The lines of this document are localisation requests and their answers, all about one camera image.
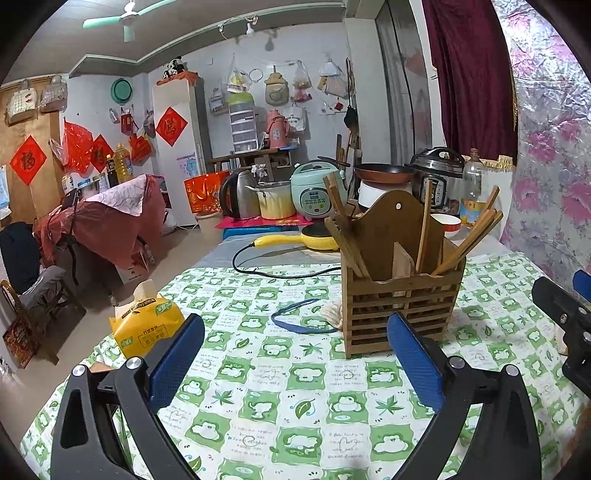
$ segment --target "pink thermos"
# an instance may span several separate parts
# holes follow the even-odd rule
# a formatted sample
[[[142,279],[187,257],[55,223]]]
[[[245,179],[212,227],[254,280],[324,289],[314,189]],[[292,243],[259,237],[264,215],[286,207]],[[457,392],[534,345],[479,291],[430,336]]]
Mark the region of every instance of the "pink thermos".
[[[270,148],[285,148],[290,124],[277,110],[270,110],[267,115],[267,134]]]

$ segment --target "plastic bottle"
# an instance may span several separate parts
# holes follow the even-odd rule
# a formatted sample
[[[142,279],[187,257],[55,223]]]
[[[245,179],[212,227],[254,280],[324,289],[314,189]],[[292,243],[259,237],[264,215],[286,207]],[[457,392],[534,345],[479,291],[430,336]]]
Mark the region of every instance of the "plastic bottle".
[[[109,182],[109,188],[115,187],[119,184],[117,178],[117,172],[115,170],[115,161],[110,155],[107,155],[107,181]]]
[[[115,154],[113,155],[113,161],[115,162],[115,170],[117,172],[117,179],[119,180],[119,183],[123,183],[134,178],[133,169],[131,166],[131,155],[123,143],[117,145],[117,150],[115,150]]]
[[[476,148],[470,151],[470,160],[464,166],[462,175],[462,201],[460,202],[460,220],[468,227],[473,227],[480,215],[486,198],[482,192],[482,172],[484,166]]]

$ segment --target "light fixture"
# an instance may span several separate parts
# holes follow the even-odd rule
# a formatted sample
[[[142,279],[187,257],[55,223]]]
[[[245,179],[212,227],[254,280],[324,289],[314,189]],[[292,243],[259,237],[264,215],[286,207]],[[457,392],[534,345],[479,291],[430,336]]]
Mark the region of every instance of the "light fixture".
[[[246,36],[247,37],[254,37],[255,35],[255,29],[252,28],[252,25],[250,22],[246,22]]]
[[[246,19],[246,36],[247,37],[254,36],[255,30],[254,30],[254,28],[252,28],[252,26],[256,25],[256,22],[258,22],[258,17],[256,15],[252,18]]]
[[[235,18],[240,19],[240,17],[228,18],[227,20],[224,20],[222,23],[219,24],[219,31],[220,31],[222,37],[224,37],[226,40],[228,38],[223,34],[223,28],[228,22],[234,20]],[[255,15],[252,18],[242,17],[242,19],[246,20],[246,35],[248,37],[252,37],[255,34],[255,30],[252,27],[253,27],[253,25],[256,25],[256,22],[258,22],[258,16]]]

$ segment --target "wooden wall panel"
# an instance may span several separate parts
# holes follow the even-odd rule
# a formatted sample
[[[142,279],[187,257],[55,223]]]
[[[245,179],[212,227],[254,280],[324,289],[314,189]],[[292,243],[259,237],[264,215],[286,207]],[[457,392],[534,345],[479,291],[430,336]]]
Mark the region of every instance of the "wooden wall panel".
[[[32,85],[40,98],[41,92],[50,79],[36,80]],[[0,91],[0,117],[4,117],[6,105],[17,87]],[[59,113],[39,114],[37,119],[20,122],[9,127],[0,121],[0,165],[9,164],[23,142],[32,136],[39,144],[47,159],[27,186],[10,165],[7,166],[8,191],[10,194],[11,220],[34,223],[51,212],[63,196],[61,189],[61,168],[49,146],[49,139],[59,141]]]

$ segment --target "mint green rice cooker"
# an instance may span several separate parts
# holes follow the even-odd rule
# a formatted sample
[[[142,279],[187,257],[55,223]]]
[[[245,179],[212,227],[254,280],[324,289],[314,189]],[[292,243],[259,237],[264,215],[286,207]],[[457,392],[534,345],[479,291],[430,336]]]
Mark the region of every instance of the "mint green rice cooker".
[[[345,179],[345,172],[325,161],[313,161],[297,167],[291,176],[291,198],[295,209],[306,220],[328,217],[332,211],[329,195],[323,178],[330,172],[337,172]],[[347,201],[347,191],[342,181],[338,182],[340,199]]]

